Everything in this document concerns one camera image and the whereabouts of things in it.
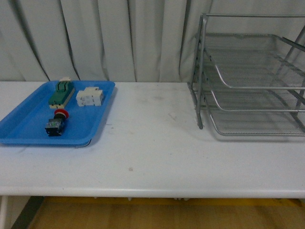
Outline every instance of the curtain fold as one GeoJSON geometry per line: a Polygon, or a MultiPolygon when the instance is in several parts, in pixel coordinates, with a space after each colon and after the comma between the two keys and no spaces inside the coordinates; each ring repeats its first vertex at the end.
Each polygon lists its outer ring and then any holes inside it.
{"type": "MultiPolygon", "coordinates": [[[[187,82],[202,12],[305,14],[303,0],[0,0],[0,80],[187,82]]],[[[295,40],[305,19],[210,18],[295,40]]]]}
{"type": "Polygon", "coordinates": [[[61,6],[79,78],[109,80],[97,1],[62,0],[61,6]]]}
{"type": "Polygon", "coordinates": [[[78,80],[59,0],[20,0],[21,10],[38,58],[50,80],[78,80]]]}
{"type": "Polygon", "coordinates": [[[0,61],[3,63],[9,61],[5,68],[0,69],[0,80],[48,80],[20,25],[16,9],[6,0],[0,1],[0,36],[3,56],[0,61]],[[12,67],[15,74],[8,79],[8,75],[3,74],[12,67]]]}

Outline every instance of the plastic tray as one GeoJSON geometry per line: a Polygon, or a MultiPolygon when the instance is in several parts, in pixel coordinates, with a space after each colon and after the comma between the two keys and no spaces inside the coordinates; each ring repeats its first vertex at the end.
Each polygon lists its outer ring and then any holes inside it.
{"type": "Polygon", "coordinates": [[[49,137],[45,125],[54,116],[48,100],[58,81],[40,86],[0,122],[0,143],[8,145],[85,146],[99,127],[115,83],[110,81],[73,81],[75,93],[66,105],[69,112],[62,136],[49,137]],[[103,90],[102,106],[79,107],[76,94],[86,87],[103,90]]]}

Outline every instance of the metal wire rack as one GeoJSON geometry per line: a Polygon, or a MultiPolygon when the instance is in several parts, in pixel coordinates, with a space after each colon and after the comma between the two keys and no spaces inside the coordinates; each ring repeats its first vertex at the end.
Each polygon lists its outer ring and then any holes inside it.
{"type": "Polygon", "coordinates": [[[203,128],[202,107],[221,135],[305,135],[305,47],[270,34],[208,34],[208,17],[295,18],[305,15],[202,14],[188,83],[203,128]]]}

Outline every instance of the mesh tray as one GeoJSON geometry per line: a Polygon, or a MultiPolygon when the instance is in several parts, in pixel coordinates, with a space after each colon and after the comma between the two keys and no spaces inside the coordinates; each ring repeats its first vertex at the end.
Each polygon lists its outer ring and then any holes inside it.
{"type": "Polygon", "coordinates": [[[303,63],[285,60],[290,48],[274,35],[206,36],[206,53],[229,88],[305,89],[303,63]]]}
{"type": "Polygon", "coordinates": [[[305,113],[224,112],[216,108],[213,96],[204,93],[205,104],[216,131],[221,135],[304,136],[305,113]]]}
{"type": "Polygon", "coordinates": [[[231,89],[221,82],[214,66],[206,65],[204,72],[223,111],[305,112],[304,90],[231,89]]]}

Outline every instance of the white electrical component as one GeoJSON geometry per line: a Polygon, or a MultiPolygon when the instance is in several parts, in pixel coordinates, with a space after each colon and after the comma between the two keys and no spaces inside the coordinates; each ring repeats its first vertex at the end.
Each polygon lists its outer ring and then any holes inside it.
{"type": "Polygon", "coordinates": [[[99,90],[98,87],[86,87],[76,95],[78,106],[101,106],[103,98],[103,90],[99,90]]]}

